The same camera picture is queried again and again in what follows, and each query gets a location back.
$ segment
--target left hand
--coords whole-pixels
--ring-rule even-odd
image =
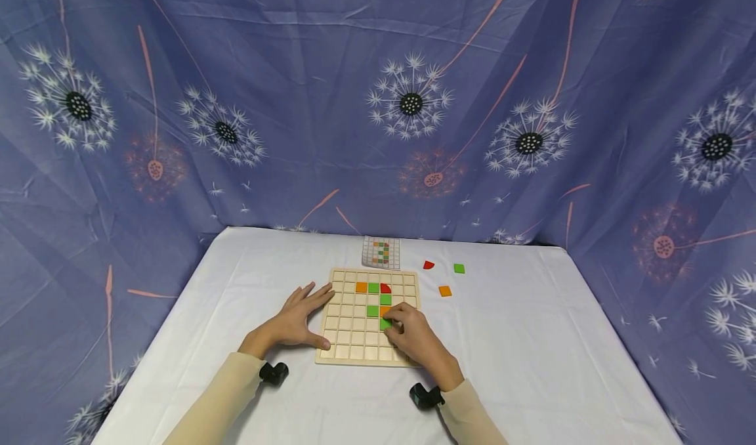
[[[275,344],[312,345],[329,350],[330,342],[307,328],[307,319],[314,310],[324,306],[333,297],[330,282],[310,295],[314,282],[298,287],[283,304],[282,310],[272,319],[250,331],[239,347],[239,352],[263,360]]]

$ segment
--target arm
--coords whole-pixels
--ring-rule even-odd
[[[307,329],[307,318],[332,297],[331,285],[310,296],[314,282],[298,287],[275,317],[250,331],[238,352],[228,355],[207,389],[189,408],[163,445],[220,445],[228,428],[255,396],[260,368],[275,344],[307,344],[328,350],[322,336]]]
[[[441,416],[458,445],[507,445],[483,408],[459,362],[433,333],[421,311],[407,304],[391,308],[385,319],[401,322],[384,332],[400,350],[423,365],[442,391]]]

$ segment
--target hand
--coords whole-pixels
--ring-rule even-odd
[[[264,359],[268,350],[275,344],[312,345],[317,349],[329,350],[330,342],[315,335],[307,328],[307,318],[319,307],[324,306],[333,297],[330,282],[313,295],[315,287],[310,282],[302,289],[298,287],[283,304],[282,310],[272,319],[250,331],[239,347],[240,352]]]
[[[399,350],[428,370],[439,389],[451,391],[462,384],[465,378],[459,362],[438,340],[421,311],[402,302],[393,306],[383,318],[402,323],[401,327],[389,327],[384,333]]]

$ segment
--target forearm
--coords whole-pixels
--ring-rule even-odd
[[[263,365],[263,360],[242,352],[228,355],[163,445],[220,445],[229,426],[255,396]]]
[[[458,445],[507,445],[471,382],[464,380],[454,390],[442,392],[442,397],[444,404],[438,409]]]

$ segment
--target wooden grid board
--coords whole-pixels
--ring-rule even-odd
[[[366,236],[362,242],[362,266],[399,269],[399,239]]]
[[[324,307],[320,335],[331,347],[315,350],[317,364],[418,367],[383,333],[391,306],[421,306],[416,272],[333,268],[330,281],[335,294]]]

